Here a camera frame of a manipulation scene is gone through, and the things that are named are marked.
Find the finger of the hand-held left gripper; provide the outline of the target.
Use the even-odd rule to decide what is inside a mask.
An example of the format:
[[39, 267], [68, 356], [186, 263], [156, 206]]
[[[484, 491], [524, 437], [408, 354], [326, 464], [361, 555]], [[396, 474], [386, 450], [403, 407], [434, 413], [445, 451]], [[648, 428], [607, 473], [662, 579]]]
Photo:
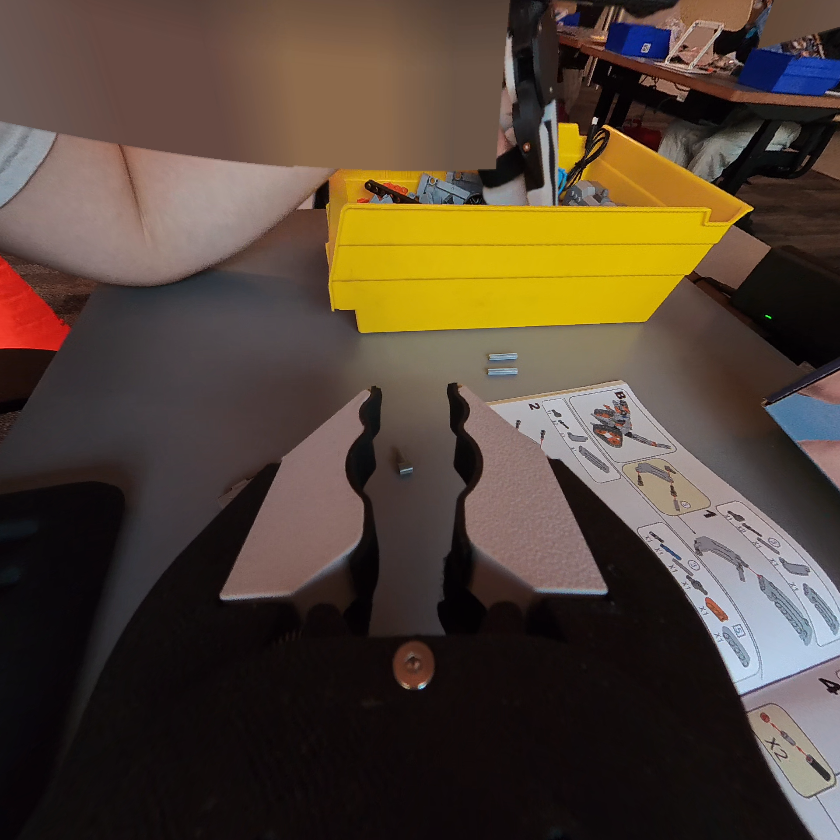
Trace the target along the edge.
[[557, 141], [557, 101], [551, 100], [542, 113], [530, 152], [525, 155], [528, 162], [535, 165], [526, 175], [527, 203], [532, 207], [559, 205]]
[[526, 206], [529, 204], [524, 174], [501, 180], [497, 172], [485, 172], [485, 204], [489, 206]]

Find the cardboard sheet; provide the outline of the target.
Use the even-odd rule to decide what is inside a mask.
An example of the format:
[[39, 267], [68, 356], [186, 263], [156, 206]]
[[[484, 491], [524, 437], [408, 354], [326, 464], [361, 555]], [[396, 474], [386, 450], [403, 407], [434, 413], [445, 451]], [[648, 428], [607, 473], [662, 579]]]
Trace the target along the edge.
[[748, 24], [753, 12], [753, 1], [690, 1], [678, 3], [679, 19], [686, 26], [696, 21], [721, 24], [724, 30], [738, 31]]

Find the grey desk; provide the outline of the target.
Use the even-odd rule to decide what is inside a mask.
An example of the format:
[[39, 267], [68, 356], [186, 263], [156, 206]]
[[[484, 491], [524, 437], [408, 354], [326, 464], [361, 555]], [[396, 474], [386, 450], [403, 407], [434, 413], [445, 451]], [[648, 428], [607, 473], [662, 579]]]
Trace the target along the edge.
[[[624, 381], [677, 442], [838, 582], [838, 493], [761, 406], [802, 376], [682, 280], [642, 323], [361, 334], [331, 311], [323, 211], [299, 211], [223, 269], [99, 287], [2, 445], [2, 491], [98, 480], [126, 513], [80, 672], [73, 731], [126, 623], [233, 484], [360, 390], [382, 389], [367, 483], [380, 546], [371, 633], [441, 634], [436, 603], [463, 486], [446, 386], [484, 401]], [[488, 354], [518, 353], [489, 362]], [[488, 367], [518, 367], [489, 377]], [[396, 474], [392, 448], [414, 474]]]

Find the pale grey cloth bundle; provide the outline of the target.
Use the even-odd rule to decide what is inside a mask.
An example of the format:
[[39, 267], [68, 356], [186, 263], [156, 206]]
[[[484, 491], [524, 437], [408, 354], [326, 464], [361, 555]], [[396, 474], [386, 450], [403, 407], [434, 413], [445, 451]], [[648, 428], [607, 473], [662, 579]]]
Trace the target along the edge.
[[738, 159], [762, 125], [761, 119], [750, 116], [718, 128], [677, 119], [668, 126], [658, 153], [702, 180], [714, 182]]

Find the yellow storage bin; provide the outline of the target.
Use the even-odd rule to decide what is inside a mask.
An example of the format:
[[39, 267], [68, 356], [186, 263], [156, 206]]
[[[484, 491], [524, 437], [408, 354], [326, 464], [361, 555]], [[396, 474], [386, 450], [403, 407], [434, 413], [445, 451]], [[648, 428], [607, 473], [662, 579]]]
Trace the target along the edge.
[[329, 296], [362, 333], [644, 322], [752, 208], [607, 128], [584, 171], [618, 206], [361, 204], [368, 180], [415, 190], [418, 171], [351, 171], [329, 186]]

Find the building pieces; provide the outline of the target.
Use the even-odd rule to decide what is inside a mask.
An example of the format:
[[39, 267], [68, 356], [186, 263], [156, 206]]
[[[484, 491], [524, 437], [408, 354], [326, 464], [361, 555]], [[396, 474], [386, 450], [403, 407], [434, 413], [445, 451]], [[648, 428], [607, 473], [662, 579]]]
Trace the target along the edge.
[[[416, 194], [420, 199], [420, 204], [429, 205], [483, 205], [485, 204], [482, 195], [482, 184], [477, 173], [447, 173], [443, 180], [440, 180], [428, 173], [420, 175], [419, 183], [416, 188], [410, 189], [404, 185], [399, 185], [407, 188], [411, 193]], [[560, 199], [565, 192], [559, 192]], [[367, 204], [371, 195], [366, 192], [366, 196], [356, 200], [359, 204]]]

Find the blue storage bin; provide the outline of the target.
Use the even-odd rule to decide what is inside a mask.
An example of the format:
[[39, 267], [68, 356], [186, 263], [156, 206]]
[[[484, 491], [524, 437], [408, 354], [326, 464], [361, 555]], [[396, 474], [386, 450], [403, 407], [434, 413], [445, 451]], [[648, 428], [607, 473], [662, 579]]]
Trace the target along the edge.
[[839, 61], [754, 49], [738, 77], [749, 88], [787, 95], [821, 97], [839, 82]]
[[669, 54], [670, 39], [670, 29], [614, 22], [608, 29], [604, 48], [622, 56], [664, 60]]

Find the grey white controller block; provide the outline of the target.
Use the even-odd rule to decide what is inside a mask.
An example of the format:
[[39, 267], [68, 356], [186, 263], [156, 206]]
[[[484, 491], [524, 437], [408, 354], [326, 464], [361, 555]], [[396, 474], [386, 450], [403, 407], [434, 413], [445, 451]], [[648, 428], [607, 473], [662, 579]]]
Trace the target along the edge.
[[563, 193], [560, 204], [566, 207], [620, 207], [613, 201], [609, 189], [594, 181], [578, 181]]

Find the open instruction booklet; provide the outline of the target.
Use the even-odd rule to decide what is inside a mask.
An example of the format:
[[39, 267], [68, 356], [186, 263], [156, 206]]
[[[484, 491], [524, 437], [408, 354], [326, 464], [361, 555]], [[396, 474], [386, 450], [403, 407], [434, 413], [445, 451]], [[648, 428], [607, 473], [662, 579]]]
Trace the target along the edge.
[[764, 758], [814, 838], [839, 829], [838, 589], [623, 381], [490, 406], [583, 479], [704, 623]]

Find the person's left forearm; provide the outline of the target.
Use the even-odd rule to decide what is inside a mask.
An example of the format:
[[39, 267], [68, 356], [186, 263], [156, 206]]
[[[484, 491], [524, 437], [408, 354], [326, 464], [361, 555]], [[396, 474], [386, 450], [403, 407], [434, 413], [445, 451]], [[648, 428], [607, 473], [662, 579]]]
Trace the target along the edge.
[[2, 207], [2, 252], [89, 280], [160, 286], [237, 254], [333, 173], [57, 133]]

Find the wooden background table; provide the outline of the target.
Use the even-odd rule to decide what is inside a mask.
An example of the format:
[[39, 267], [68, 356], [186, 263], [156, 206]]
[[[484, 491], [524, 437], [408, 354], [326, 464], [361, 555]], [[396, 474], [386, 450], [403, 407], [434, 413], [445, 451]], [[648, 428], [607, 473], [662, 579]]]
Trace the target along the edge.
[[798, 94], [771, 93], [744, 87], [730, 76], [719, 73], [692, 75], [672, 66], [660, 66], [652, 61], [616, 54], [596, 45], [588, 37], [580, 35], [575, 29], [562, 28], [559, 34], [560, 44], [594, 57], [613, 67], [621, 67], [635, 73], [638, 77], [664, 79], [675, 85], [699, 91], [728, 102], [831, 110], [838, 112], [839, 97], [803, 96]]

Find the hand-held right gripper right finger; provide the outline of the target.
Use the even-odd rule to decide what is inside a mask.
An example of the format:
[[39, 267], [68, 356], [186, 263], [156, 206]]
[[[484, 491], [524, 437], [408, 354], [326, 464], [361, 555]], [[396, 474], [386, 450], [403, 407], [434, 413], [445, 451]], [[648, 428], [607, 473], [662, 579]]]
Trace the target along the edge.
[[456, 501], [438, 618], [447, 634], [479, 631], [490, 609], [527, 614], [553, 595], [607, 593], [569, 502], [537, 443], [463, 385], [447, 388], [456, 435]]

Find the clear acrylic stand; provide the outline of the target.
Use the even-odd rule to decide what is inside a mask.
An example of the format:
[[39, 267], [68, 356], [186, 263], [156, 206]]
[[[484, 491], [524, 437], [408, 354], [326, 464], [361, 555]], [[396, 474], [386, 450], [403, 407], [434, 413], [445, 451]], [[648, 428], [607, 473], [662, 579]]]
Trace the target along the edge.
[[682, 70], [695, 70], [708, 62], [705, 57], [710, 53], [714, 42], [723, 31], [723, 23], [709, 20], [696, 20], [688, 25], [672, 46], [662, 65], [677, 67]]

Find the black device with green light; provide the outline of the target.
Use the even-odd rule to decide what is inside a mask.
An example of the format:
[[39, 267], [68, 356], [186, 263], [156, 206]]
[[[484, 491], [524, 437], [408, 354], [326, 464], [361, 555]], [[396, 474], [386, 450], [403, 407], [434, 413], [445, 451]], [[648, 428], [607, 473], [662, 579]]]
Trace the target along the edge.
[[839, 356], [839, 275], [797, 248], [772, 248], [731, 305], [795, 363], [818, 368]]

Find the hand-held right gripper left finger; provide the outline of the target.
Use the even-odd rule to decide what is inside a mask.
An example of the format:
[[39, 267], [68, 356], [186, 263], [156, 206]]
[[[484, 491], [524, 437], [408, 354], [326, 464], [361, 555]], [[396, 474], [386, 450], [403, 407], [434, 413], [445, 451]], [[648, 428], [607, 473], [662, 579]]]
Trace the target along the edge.
[[363, 390], [281, 460], [219, 597], [335, 606], [366, 635], [379, 573], [371, 500], [382, 391]]

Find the blue robot kit box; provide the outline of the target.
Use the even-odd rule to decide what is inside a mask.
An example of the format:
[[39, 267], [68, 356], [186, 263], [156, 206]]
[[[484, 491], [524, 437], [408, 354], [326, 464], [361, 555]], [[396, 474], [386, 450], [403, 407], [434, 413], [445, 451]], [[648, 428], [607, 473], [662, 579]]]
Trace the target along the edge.
[[839, 359], [772, 394], [763, 406], [839, 487]]

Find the orange red object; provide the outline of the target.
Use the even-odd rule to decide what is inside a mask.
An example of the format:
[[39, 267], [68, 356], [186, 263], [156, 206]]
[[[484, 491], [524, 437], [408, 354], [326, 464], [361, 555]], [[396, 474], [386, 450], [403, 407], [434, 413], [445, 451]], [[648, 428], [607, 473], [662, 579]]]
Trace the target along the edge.
[[69, 325], [1, 258], [1, 349], [56, 352], [69, 331]]

